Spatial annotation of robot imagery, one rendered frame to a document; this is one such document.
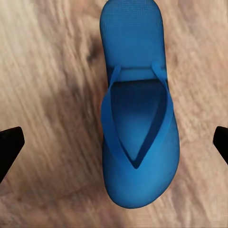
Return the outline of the sandal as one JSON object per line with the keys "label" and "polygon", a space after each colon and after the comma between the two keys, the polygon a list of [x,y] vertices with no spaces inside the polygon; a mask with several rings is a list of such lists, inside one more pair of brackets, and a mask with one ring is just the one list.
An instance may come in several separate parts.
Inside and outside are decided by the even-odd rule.
{"label": "sandal", "polygon": [[154,0],[107,0],[100,34],[104,183],[116,205],[138,209],[166,191],[180,159],[160,8]]}

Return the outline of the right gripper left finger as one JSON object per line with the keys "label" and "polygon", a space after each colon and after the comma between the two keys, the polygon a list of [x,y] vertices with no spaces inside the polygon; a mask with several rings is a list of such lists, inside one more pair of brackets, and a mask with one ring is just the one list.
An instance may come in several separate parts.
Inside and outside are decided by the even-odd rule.
{"label": "right gripper left finger", "polygon": [[25,145],[20,126],[0,132],[0,183]]}

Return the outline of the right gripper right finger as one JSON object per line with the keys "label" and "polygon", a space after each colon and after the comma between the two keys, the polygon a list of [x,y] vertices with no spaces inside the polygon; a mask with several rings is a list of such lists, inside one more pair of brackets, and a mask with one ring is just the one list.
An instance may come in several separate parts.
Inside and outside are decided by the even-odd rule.
{"label": "right gripper right finger", "polygon": [[216,128],[213,144],[228,164],[228,128],[222,126]]}

